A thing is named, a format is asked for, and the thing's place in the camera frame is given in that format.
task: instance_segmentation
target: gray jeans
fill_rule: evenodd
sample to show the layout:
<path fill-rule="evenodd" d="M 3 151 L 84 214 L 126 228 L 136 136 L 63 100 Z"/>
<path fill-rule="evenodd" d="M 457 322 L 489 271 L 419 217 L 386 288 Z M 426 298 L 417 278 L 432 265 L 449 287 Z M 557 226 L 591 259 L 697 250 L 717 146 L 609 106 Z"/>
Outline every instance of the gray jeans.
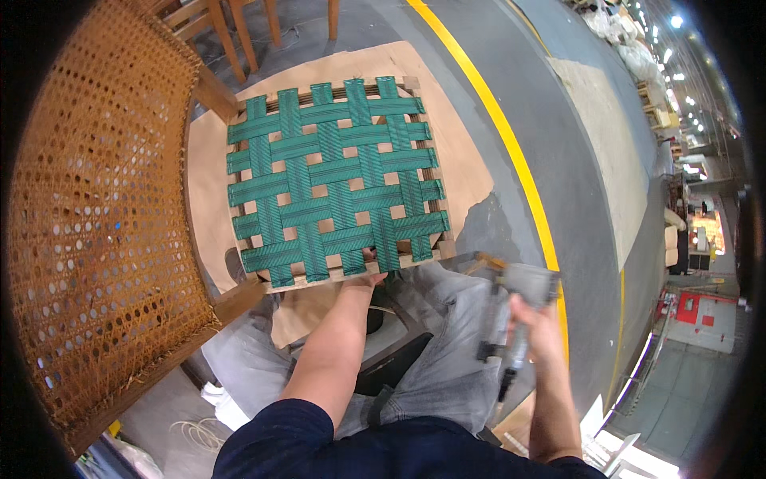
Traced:
<path fill-rule="evenodd" d="M 487 364 L 475 359 L 480 332 L 487 328 L 488 319 L 481 316 L 489 281 L 445 270 L 438 263 L 398 271 L 395 280 L 406 283 L 398 288 L 396 301 L 434 338 L 381 410 L 381 424 L 437 416 L 476 434 L 489 420 L 499 388 L 499 359 Z M 504 299 L 507 293 L 500 290 Z M 292 374 L 293 359 L 271 341 L 271 315 L 278 304 L 278 295 L 265 297 L 202 347 L 216 377 L 249 418 L 279 398 Z M 508 317 L 503 306 L 490 326 L 496 343 L 505 342 Z M 374 399 L 353 395 L 337 438 L 368 427 Z"/>

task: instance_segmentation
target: yellow stripe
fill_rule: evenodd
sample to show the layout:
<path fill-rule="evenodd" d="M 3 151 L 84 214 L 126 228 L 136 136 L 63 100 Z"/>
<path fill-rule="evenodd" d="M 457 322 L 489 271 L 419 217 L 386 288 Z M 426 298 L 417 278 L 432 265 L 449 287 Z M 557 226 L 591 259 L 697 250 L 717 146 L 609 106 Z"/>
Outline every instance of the yellow stripe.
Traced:
<path fill-rule="evenodd" d="M 614 355 L 614 369 L 612 369 L 612 380 L 607 389 L 607 401 L 604 403 L 604 412 L 611 407 L 612 388 L 614 380 L 617 379 L 617 367 L 620 363 L 620 351 L 622 350 L 622 329 L 625 324 L 625 269 L 620 271 L 620 332 L 617 334 L 617 354 Z"/>
<path fill-rule="evenodd" d="M 468 77 L 468 81 L 471 82 L 479 98 L 484 103 L 489 117 L 495 123 L 498 133 L 502 142 L 505 143 L 508 154 L 511 157 L 514 168 L 516 168 L 516 174 L 519 176 L 519 181 L 524 189 L 527 202 L 529 203 L 529 209 L 532 210 L 532 217 L 535 219 L 535 227 L 537 228 L 537 234 L 540 237 L 540 244 L 542 245 L 542 253 L 545 257 L 546 267 L 553 271 L 558 271 L 558 259 L 556 258 L 556 250 L 553 246 L 553 237 L 551 236 L 551 229 L 548 226 L 548 219 L 545 217 L 545 210 L 542 208 L 542 201 L 540 201 L 540 194 L 535 186 L 535 180 L 532 178 L 532 172 L 529 171 L 529 165 L 527 165 L 524 159 L 524 153 L 522 152 L 519 142 L 516 140 L 516 135 L 511 130 L 511 126 L 508 124 L 505 114 L 500 109 L 500 105 L 495 100 L 495 96 L 487 86 L 484 79 L 479 74 L 479 71 L 473 66 L 473 62 L 468 58 L 466 52 L 462 49 L 460 44 L 457 43 L 455 37 L 444 27 L 441 20 L 434 15 L 434 13 L 421 1 L 421 0 L 407 0 L 407 2 L 414 8 L 414 10 L 420 14 L 421 17 L 428 23 L 428 25 L 434 30 L 434 33 L 447 47 L 447 50 L 452 54 L 453 58 L 460 65 L 460 68 Z M 569 361 L 569 335 L 567 329 L 567 310 L 564 302 L 564 291 L 560 290 L 558 295 L 558 320 L 561 327 L 561 337 L 564 341 L 564 354 Z"/>
<path fill-rule="evenodd" d="M 515 4 L 514 2 L 512 2 L 511 0 L 506 0 L 506 3 L 508 4 L 510 8 L 513 9 L 513 11 L 516 12 L 516 14 L 524 21 L 524 23 L 526 23 L 527 28 L 529 28 L 532 34 L 537 38 L 537 41 L 540 42 L 540 45 L 542 45 L 542 49 L 545 50 L 545 53 L 547 53 L 549 57 L 552 57 L 553 55 L 551 55 L 551 52 L 548 51 L 548 47 L 546 47 L 545 44 L 542 43 L 542 38 L 540 38 L 540 34 L 537 32 L 537 28 L 535 28 L 535 26 L 532 25 L 532 23 L 529 21 L 529 18 L 527 18 L 526 13 L 524 13 L 524 11 L 521 8 L 519 8 L 519 6 Z"/>

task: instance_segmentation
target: hand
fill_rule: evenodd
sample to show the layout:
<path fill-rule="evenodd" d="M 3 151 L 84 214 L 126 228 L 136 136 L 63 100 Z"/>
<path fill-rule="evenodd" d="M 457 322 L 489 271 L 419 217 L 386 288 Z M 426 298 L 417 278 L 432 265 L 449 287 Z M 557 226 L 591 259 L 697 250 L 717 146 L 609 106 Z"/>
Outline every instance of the hand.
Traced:
<path fill-rule="evenodd" d="M 347 290 L 349 288 L 368 288 L 370 292 L 372 292 L 372 288 L 374 288 L 375 285 L 382 281 L 386 276 L 388 276 L 388 273 L 366 274 L 364 276 L 354 277 L 343 282 L 341 291 Z"/>
<path fill-rule="evenodd" d="M 517 322 L 527 325 L 529 352 L 537 367 L 558 365 L 559 363 L 565 365 L 556 305 L 551 304 L 535 311 L 523 300 L 520 294 L 512 294 L 508 303 L 511 309 L 508 331 L 511 333 Z"/>

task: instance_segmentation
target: green webbing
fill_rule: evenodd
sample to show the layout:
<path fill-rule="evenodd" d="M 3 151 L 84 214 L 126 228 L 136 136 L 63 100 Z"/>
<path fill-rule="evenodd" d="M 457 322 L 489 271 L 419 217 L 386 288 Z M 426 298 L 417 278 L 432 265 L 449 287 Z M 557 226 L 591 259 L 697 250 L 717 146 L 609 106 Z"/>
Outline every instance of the green webbing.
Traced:
<path fill-rule="evenodd" d="M 396 98 L 399 96 L 393 77 L 379 77 L 378 89 L 380 90 L 381 98 Z M 385 119 L 394 152 L 399 153 L 412 150 L 411 138 L 404 117 L 402 115 L 388 115 Z M 415 218 L 423 215 L 425 213 L 423 192 L 421 191 L 420 179 L 417 177 L 417 170 L 406 169 L 398 171 L 398 176 L 399 185 L 401 186 L 401 197 L 404 203 L 404 214 L 407 217 Z M 413 261 L 422 261 L 432 257 L 428 236 L 413 236 L 409 237 L 409 239 Z"/>
<path fill-rule="evenodd" d="M 312 85 L 311 96 L 314 104 L 318 107 L 343 104 L 332 102 L 331 84 Z M 346 114 L 348 114 L 348 105 L 343 104 L 343 106 Z M 316 125 L 316 132 L 319 135 L 319 150 L 322 153 L 322 162 L 314 165 L 319 168 L 309 167 L 312 183 L 314 185 L 327 185 L 328 203 L 330 204 L 332 225 L 335 230 L 350 231 L 350 228 L 356 226 L 356 215 L 349 182 L 346 180 L 358 178 L 361 175 L 361 170 L 358 168 L 359 160 L 356 158 L 354 162 L 351 162 L 349 161 L 350 159 L 343 158 L 343 145 L 337 121 L 330 120 L 326 123 L 318 123 Z M 344 176 L 343 172 L 345 171 L 348 174 L 349 170 L 353 170 L 355 174 L 353 176 Z M 326 254 L 335 254 L 327 251 L 327 243 L 324 238 L 322 238 L 322 242 L 325 245 Z M 343 265 L 343 274 L 350 275 L 365 272 L 367 268 L 365 267 L 362 248 L 366 246 L 339 251 Z"/>
<path fill-rule="evenodd" d="M 414 261 L 430 258 L 428 235 L 449 229 L 446 212 L 425 214 L 424 202 L 444 198 L 439 180 L 420 181 L 417 170 L 437 166 L 433 149 L 413 149 L 413 140 L 430 139 L 426 123 L 407 122 L 404 115 L 425 113 L 419 98 L 400 98 L 392 77 L 377 80 L 380 98 L 368 99 L 364 81 L 344 82 L 347 101 L 334 102 L 331 84 L 311 86 L 311 106 L 300 107 L 296 89 L 277 94 L 278 110 L 266 115 L 266 97 L 246 102 L 247 119 L 228 129 L 230 144 L 247 140 L 247 148 L 226 156 L 229 174 L 249 169 L 252 179 L 230 185 L 229 204 L 255 201 L 257 212 L 233 218 L 237 239 L 261 235 L 264 246 L 243 250 L 245 271 L 270 272 L 272 286 L 293 284 L 292 263 L 303 262 L 309 282 L 329 277 L 326 256 L 340 254 L 344 274 L 366 270 L 362 249 L 375 247 L 381 271 L 400 267 L 396 241 L 409 239 Z M 372 117 L 384 116 L 385 124 Z M 339 120 L 351 126 L 339 128 Z M 316 124 L 316 132 L 303 127 Z M 269 134 L 282 137 L 270 142 Z M 379 153 L 379 143 L 393 151 Z M 357 156 L 344 158 L 355 146 Z M 308 166 L 306 155 L 321 153 L 322 162 Z M 284 160 L 285 171 L 271 165 Z M 383 175 L 396 172 L 397 185 Z M 349 180 L 364 188 L 351 191 Z M 327 196 L 313 198 L 312 187 L 325 185 Z M 279 206 L 277 195 L 290 194 Z M 392 206 L 404 206 L 405 218 L 391 219 Z M 370 225 L 357 226 L 356 213 L 368 212 Z M 335 231 L 319 233 L 318 221 L 331 218 Z M 284 228 L 295 227 L 297 239 L 285 241 Z"/>

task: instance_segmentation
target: sleeve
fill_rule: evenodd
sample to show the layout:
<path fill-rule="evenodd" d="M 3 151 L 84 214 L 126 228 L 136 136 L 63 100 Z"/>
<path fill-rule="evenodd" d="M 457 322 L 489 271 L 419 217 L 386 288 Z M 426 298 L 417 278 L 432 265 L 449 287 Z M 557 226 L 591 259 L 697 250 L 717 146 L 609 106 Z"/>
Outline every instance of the sleeve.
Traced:
<path fill-rule="evenodd" d="M 332 443 L 333 433 L 332 420 L 319 406 L 302 399 L 277 401 L 224 443 L 213 478 L 292 475 Z"/>
<path fill-rule="evenodd" d="M 573 479 L 606 479 L 606 476 L 601 471 L 585 464 L 585 461 L 574 456 L 555 459 L 549 462 L 548 465 L 563 473 L 564 477 L 572 477 Z"/>

